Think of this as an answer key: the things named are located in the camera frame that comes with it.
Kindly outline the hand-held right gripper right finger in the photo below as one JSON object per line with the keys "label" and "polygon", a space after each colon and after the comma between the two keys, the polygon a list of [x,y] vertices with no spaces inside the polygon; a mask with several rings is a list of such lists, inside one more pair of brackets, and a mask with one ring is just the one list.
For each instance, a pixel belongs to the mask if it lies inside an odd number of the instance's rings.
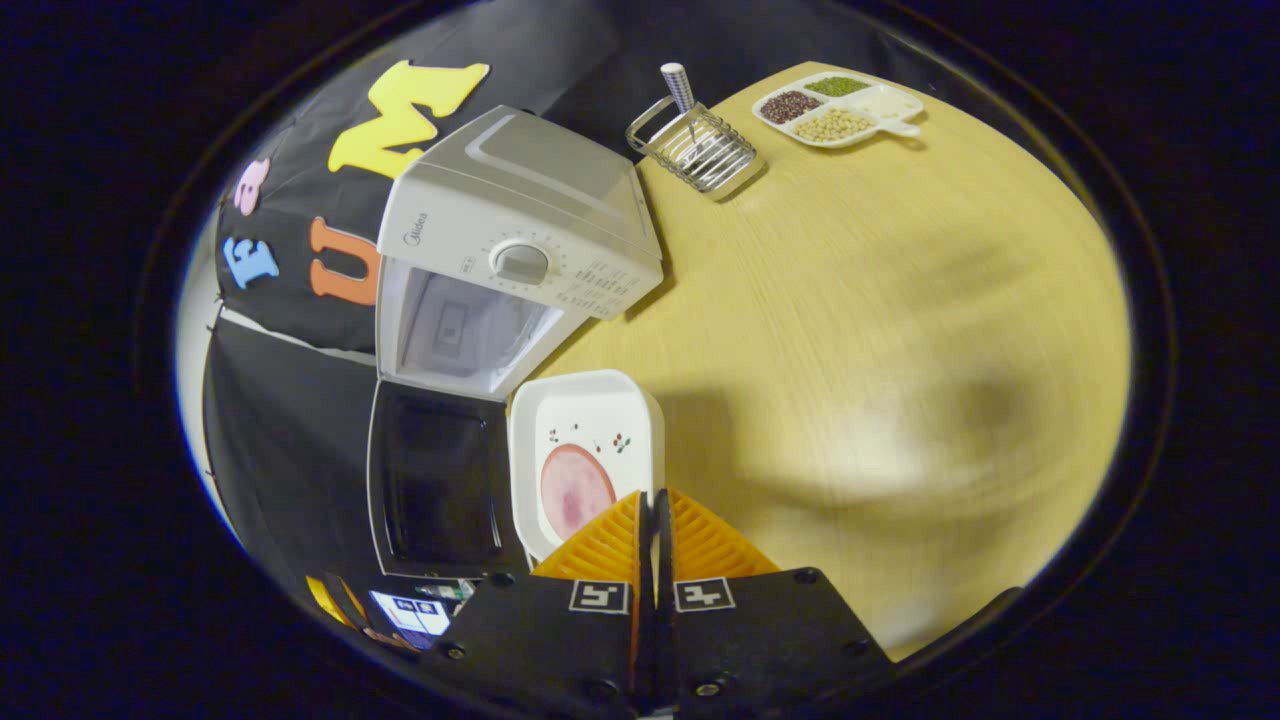
{"label": "hand-held right gripper right finger", "polygon": [[691,497],[655,501],[655,703],[676,715],[823,715],[895,665],[817,568],[777,568]]}

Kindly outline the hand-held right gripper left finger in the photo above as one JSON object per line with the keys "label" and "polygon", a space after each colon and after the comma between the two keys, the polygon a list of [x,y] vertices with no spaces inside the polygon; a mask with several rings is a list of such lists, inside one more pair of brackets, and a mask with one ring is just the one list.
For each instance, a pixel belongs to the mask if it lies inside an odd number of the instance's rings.
{"label": "hand-held right gripper left finger", "polygon": [[484,582],[442,637],[442,682],[502,716],[641,716],[652,694],[653,539],[639,491],[529,574]]}

